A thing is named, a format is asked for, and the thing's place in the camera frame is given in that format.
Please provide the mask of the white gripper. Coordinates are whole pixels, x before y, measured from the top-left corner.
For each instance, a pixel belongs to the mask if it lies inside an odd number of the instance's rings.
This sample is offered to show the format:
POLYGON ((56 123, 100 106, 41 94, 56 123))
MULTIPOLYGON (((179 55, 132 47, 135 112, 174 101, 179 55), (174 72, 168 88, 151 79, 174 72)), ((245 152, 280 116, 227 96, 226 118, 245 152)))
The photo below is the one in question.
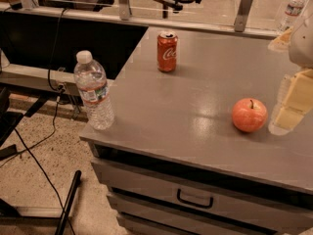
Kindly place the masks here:
POLYGON ((291 62, 308 68, 285 75, 281 82, 268 129, 282 136, 293 131, 313 109, 313 4, 308 4, 293 28, 273 39, 268 49, 275 52, 289 49, 291 62))

